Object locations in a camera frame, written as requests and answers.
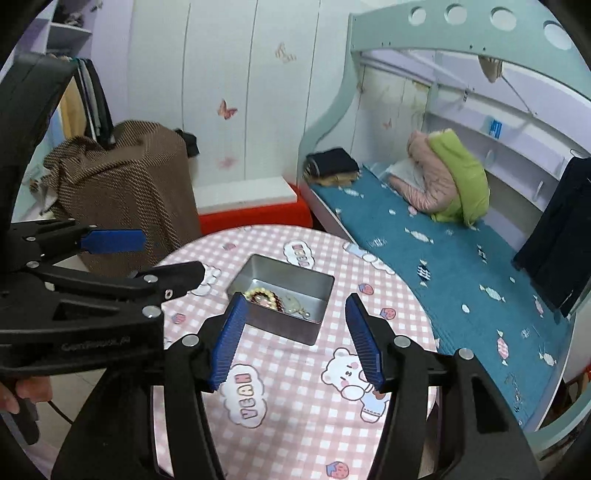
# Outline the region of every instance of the bunk bed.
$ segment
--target bunk bed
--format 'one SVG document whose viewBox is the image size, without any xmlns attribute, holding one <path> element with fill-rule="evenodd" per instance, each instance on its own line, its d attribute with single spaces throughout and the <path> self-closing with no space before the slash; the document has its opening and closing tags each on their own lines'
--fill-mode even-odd
<svg viewBox="0 0 591 480">
<path fill-rule="evenodd" d="M 491 84 L 477 67 L 477 55 L 551 80 L 516 67 Z M 568 120 L 591 117 L 591 73 L 557 19 L 534 0 L 425 0 L 352 14 L 342 84 L 326 113 L 304 133 L 298 155 L 300 189 L 324 228 L 397 272 L 430 316 L 440 351 L 468 346 L 476 352 L 532 448 L 541 451 L 584 417 L 591 396 L 583 396 L 562 423 L 538 430 L 563 375 L 574 316 L 552 314 L 527 276 L 511 265 L 525 238 L 495 211 L 471 228 L 417 214 L 374 175 L 379 159 L 356 158 L 362 175 L 348 189 L 310 187 L 302 177 L 306 157 L 358 98 L 365 66 L 427 85 L 423 131 L 453 128 L 488 172 L 540 212 L 569 159 L 590 156 L 587 122 Z M 548 101 L 550 93 L 561 109 Z M 483 127 L 489 119 L 472 106 L 473 97 L 521 112 L 525 124 L 529 115 L 565 140 L 548 146 L 527 125 L 506 125 L 504 135 L 495 136 Z"/>
</svg>

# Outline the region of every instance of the blue gripper pad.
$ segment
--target blue gripper pad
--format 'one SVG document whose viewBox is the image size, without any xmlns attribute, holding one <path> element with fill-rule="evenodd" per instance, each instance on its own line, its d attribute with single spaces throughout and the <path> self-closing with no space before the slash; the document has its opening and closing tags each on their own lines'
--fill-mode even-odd
<svg viewBox="0 0 591 480">
<path fill-rule="evenodd" d="M 80 248 L 91 254 L 141 252 L 146 236 L 142 230 L 95 230 L 80 241 Z"/>
<path fill-rule="evenodd" d="M 349 327 L 353 338 L 365 378 L 379 390 L 385 382 L 382 373 L 381 353 L 367 324 L 367 317 L 368 314 L 363 308 L 360 298 L 356 294 L 350 295 L 345 302 L 347 327 Z"/>
<path fill-rule="evenodd" d="M 235 296 L 239 298 L 230 302 L 225 314 L 226 323 L 212 352 L 212 374 L 207 383 L 213 390 L 217 390 L 228 377 L 246 323 L 248 301 L 242 294 L 236 293 Z"/>
</svg>

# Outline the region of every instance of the blue mattress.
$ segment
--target blue mattress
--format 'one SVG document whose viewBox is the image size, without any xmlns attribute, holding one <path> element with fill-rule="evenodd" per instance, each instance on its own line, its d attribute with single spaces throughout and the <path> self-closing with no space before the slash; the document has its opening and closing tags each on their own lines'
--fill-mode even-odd
<svg viewBox="0 0 591 480">
<path fill-rule="evenodd" d="M 366 168 L 351 188 L 313 186 L 364 248 L 408 284 L 439 351 L 472 349 L 525 425 L 538 406 L 569 324 L 515 270 L 515 251 L 490 227 L 433 222 Z"/>
</svg>

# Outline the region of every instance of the dark pants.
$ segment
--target dark pants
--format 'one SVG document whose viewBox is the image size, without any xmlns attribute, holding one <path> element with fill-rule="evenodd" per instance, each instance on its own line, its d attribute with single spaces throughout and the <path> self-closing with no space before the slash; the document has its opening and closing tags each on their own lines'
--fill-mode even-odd
<svg viewBox="0 0 591 480">
<path fill-rule="evenodd" d="M 573 158 L 514 258 L 552 310 L 567 315 L 591 277 L 591 159 Z"/>
</svg>

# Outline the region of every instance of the bear cartoon print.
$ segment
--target bear cartoon print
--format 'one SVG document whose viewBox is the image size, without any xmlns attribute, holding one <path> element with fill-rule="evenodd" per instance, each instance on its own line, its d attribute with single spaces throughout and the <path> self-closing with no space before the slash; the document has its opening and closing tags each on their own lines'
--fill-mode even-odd
<svg viewBox="0 0 591 480">
<path fill-rule="evenodd" d="M 322 382 L 335 387 L 345 400 L 361 401 L 361 420 L 376 423 L 385 413 L 390 394 L 375 391 L 367 382 L 357 355 L 346 348 L 337 348 L 322 372 Z"/>
</svg>

